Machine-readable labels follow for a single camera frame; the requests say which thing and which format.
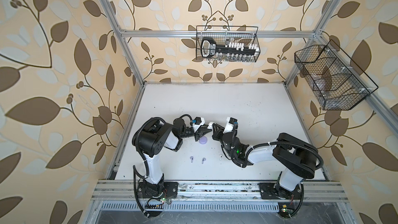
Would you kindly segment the white earbud charging case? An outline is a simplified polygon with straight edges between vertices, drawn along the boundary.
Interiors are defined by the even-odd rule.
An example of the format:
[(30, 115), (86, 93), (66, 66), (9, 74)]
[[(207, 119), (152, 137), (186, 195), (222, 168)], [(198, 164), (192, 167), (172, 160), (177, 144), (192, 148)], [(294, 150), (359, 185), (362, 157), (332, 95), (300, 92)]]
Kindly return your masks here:
[(210, 129), (210, 130), (213, 130), (213, 128), (214, 128), (214, 122), (210, 122), (209, 124), (208, 124), (208, 129)]

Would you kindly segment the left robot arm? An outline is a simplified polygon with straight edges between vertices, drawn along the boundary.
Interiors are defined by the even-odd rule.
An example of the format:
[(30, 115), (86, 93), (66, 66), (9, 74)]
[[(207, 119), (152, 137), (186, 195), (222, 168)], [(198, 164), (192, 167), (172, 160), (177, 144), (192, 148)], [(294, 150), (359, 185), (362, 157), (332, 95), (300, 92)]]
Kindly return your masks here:
[(212, 127), (205, 123), (204, 118), (192, 118), (184, 114), (174, 119), (173, 123), (166, 122), (161, 117), (152, 117), (147, 120), (134, 134), (132, 145), (143, 160), (145, 173), (138, 172), (133, 166), (133, 172), (150, 186), (159, 186), (164, 181), (158, 157), (162, 149), (166, 148), (177, 152), (186, 138), (194, 138), (198, 142)]

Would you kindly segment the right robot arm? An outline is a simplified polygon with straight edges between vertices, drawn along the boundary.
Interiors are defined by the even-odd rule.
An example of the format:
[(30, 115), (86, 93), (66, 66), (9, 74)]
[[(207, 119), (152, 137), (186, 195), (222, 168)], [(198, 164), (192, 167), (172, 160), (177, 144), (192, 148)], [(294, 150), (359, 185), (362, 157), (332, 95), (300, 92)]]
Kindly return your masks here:
[(212, 138), (219, 141), (230, 160), (240, 168), (260, 162), (278, 161), (285, 169), (278, 177), (277, 191), (293, 192), (307, 179), (313, 179), (315, 172), (323, 167), (324, 161), (318, 149), (288, 133), (280, 133), (275, 141), (254, 146), (244, 145), (237, 137), (238, 123), (222, 127), (214, 122), (209, 124)]

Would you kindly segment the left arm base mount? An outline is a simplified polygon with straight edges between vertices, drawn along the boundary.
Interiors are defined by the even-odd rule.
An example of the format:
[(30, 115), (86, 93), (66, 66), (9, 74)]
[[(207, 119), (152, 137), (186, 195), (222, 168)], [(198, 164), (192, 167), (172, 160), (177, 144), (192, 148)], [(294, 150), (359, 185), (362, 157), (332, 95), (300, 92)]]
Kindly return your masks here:
[(145, 217), (156, 217), (177, 197), (178, 186), (179, 183), (176, 181), (160, 181), (156, 185), (145, 180), (139, 182), (134, 189), (137, 206)]

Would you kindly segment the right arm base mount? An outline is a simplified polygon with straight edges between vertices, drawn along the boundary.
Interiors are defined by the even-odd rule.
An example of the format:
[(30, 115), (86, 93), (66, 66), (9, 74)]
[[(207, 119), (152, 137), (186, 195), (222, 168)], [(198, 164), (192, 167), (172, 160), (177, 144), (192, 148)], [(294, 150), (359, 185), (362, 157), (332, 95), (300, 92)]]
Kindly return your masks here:
[(293, 191), (288, 191), (277, 183), (259, 183), (262, 200), (283, 200), (278, 202), (278, 215), (282, 219), (292, 219), (301, 209), (304, 201), (304, 185), (298, 184)]

